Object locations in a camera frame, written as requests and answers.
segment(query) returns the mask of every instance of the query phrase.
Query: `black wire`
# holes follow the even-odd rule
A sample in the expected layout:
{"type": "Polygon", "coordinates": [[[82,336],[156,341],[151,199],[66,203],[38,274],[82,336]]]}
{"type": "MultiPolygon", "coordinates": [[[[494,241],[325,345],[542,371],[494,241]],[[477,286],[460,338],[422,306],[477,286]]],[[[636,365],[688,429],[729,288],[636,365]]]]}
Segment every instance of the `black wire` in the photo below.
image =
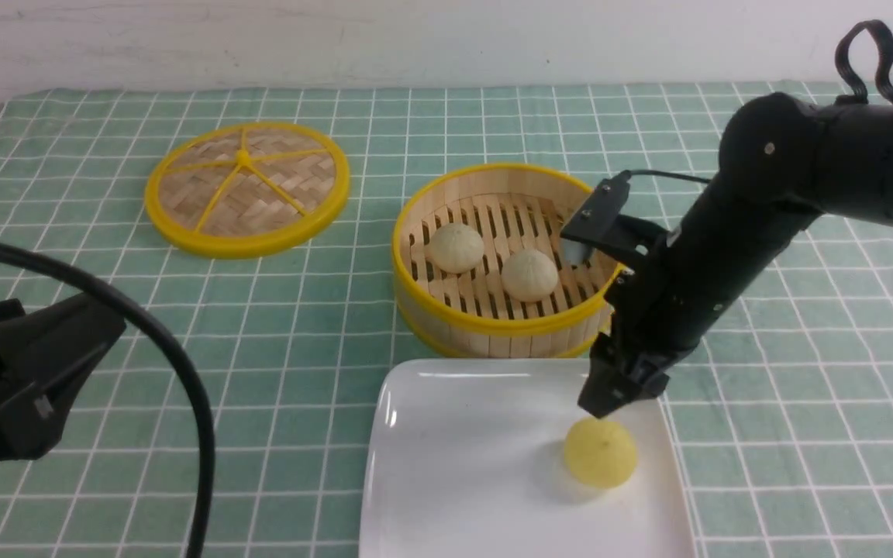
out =
{"type": "Polygon", "coordinates": [[[712,183],[712,181],[703,177],[692,176],[692,174],[668,173],[666,170],[627,170],[626,172],[634,177],[665,177],[665,179],[697,181],[702,184],[712,183]]]}
{"type": "Polygon", "coordinates": [[[130,324],[144,332],[157,345],[178,375],[184,392],[188,395],[191,410],[198,425],[198,490],[195,494],[195,514],[191,517],[188,533],[187,558],[199,558],[205,545],[205,531],[209,528],[209,509],[212,507],[212,481],[215,472],[215,434],[209,395],[202,379],[191,364],[191,358],[181,348],[178,340],[144,308],[113,286],[81,269],[56,259],[44,257],[22,248],[0,243],[0,264],[20,267],[27,271],[57,279],[95,298],[113,311],[123,315],[130,324]]]}

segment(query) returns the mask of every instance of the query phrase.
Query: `rectangular plate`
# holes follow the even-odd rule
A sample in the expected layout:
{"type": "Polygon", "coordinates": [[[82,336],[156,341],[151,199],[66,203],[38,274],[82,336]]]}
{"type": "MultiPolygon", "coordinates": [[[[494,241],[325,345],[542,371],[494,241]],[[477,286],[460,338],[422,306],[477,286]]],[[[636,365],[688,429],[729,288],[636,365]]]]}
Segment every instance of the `rectangular plate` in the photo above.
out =
{"type": "Polygon", "coordinates": [[[371,431],[361,558],[688,558],[694,537],[658,401],[612,417],[639,466],[593,491],[564,469],[588,361],[412,360],[385,379],[371,431]]]}

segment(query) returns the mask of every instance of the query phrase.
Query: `woven bamboo lid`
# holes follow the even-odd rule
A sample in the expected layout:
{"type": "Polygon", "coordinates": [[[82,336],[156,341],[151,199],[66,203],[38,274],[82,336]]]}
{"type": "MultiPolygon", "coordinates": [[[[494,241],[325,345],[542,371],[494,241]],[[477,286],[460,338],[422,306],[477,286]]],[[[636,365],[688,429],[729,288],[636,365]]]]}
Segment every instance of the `woven bamboo lid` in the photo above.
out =
{"type": "Polygon", "coordinates": [[[222,128],[171,152],[145,198],[167,241],[206,257],[261,257],[303,243],[347,203],[347,157],[295,124],[222,128]]]}

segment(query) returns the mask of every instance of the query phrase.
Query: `white wall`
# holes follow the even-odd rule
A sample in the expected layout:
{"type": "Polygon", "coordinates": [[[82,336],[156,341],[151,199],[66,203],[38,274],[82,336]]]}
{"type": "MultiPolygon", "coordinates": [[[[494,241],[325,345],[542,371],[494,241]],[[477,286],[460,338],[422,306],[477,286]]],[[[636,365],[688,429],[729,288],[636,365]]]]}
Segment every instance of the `white wall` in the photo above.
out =
{"type": "Polygon", "coordinates": [[[834,79],[836,42],[872,17],[893,29],[893,2],[0,0],[0,98],[54,86],[834,79]]]}

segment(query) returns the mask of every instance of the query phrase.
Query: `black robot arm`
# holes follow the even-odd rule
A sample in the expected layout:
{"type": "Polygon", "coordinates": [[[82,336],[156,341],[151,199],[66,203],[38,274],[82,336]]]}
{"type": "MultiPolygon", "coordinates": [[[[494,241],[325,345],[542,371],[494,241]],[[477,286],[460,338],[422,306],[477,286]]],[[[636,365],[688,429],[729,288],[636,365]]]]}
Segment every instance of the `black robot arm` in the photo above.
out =
{"type": "Polygon", "coordinates": [[[893,226],[892,61],[889,29],[862,22],[836,51],[853,95],[826,107],[784,93],[747,102],[723,132],[719,172],[670,232],[619,214],[633,173],[598,185],[560,232],[564,256],[580,262],[599,250],[629,271],[605,293],[615,317],[591,348],[581,408],[600,418],[659,396],[667,370],[819,216],[893,226]],[[868,105],[848,64],[864,29],[878,44],[877,86],[892,105],[868,105]]]}

